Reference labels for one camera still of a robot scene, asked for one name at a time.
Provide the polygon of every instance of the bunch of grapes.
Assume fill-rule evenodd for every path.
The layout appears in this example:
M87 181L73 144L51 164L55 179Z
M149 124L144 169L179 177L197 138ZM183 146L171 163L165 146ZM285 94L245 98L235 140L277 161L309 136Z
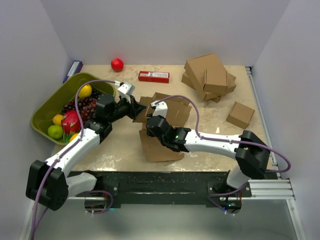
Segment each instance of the bunch of grapes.
M91 114L95 112L99 95L101 95L101 92L96 89L92 89L91 96L83 97L77 102L83 124L86 124ZM64 115L65 113L75 109L76 105L75 100L73 99L64 105L62 108L62 114Z

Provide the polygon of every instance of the table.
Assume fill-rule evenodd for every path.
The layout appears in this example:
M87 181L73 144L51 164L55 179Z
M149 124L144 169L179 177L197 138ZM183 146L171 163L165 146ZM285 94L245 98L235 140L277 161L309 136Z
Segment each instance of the table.
M135 85L133 95L137 101L140 96L152 97L155 92L189 97L199 109L199 131L205 133L241 134L243 129L226 122L234 102L240 102L256 110L247 130L254 132L266 143L246 68L240 65L226 65L225 68L236 76L237 87L234 92L222 97L219 103L212 100L202 101L195 90L181 83L183 65L126 65L122 72L114 72L110 65L84 65L82 72L88 72L101 79L132 83ZM169 72L170 83L141 82L138 80L139 71ZM185 127L194 129L195 124L196 112L192 109ZM131 119L124 117L114 122L112 128L107 139L90 151L74 167L74 171L228 171L237 164L228 157L205 152L186 153L185 157L178 161L149 162L144 156L140 142L141 123L132 123ZM62 146L56 145L53 154L61 149Z

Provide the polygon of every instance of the small cardboard box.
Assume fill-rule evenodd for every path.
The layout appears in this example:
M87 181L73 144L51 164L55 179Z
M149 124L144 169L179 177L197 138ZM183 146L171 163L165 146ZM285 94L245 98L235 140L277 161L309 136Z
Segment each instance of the small cardboard box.
M147 108L141 112L141 114L133 120L134 123L142 123L142 130L139 131L140 141L142 145L142 150L150 162L164 162L181 160L185 155L181 152L174 152L165 146L162 146L160 141L156 137L147 136L146 122L147 115L152 114L154 110L151 108L150 104L156 100L164 99L169 95L156 92L153 97L142 96L140 98L140 103L146 105ZM176 127L183 127L190 115L191 106L189 101L175 97L165 101L168 106L168 111L166 113L166 120L169 124Z
M188 59L184 69L199 95L205 91L220 96L236 88L235 77L227 72L215 53Z
M233 125L236 125L239 128L246 129L249 126L254 113L254 109L236 101L233 104L233 107L228 117L226 118L226 121Z
M181 82L187 85L188 87L196 90L186 72L182 75ZM212 99L216 103L218 103L222 97L222 96L217 96L215 93L205 92L205 91L202 91L201 94L199 94L199 96L202 100Z

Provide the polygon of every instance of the green bowl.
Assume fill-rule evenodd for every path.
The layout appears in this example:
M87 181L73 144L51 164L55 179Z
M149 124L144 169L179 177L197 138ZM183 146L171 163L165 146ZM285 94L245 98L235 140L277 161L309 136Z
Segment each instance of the green bowl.
M48 136L48 128L53 125L52 119L57 114L62 114L62 108L75 98L77 90L82 84L99 79L87 72L80 72L69 78L31 117L31 126L41 135L58 145L67 145L63 138L53 139ZM115 87L107 82L94 82L90 85L104 94L116 96Z

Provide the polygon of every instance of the red ball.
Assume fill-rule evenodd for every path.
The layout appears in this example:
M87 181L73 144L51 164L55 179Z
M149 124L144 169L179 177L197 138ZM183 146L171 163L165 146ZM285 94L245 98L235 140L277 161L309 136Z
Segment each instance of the red ball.
M111 61L111 67L115 72L121 72L124 69L124 62L120 58L115 58Z

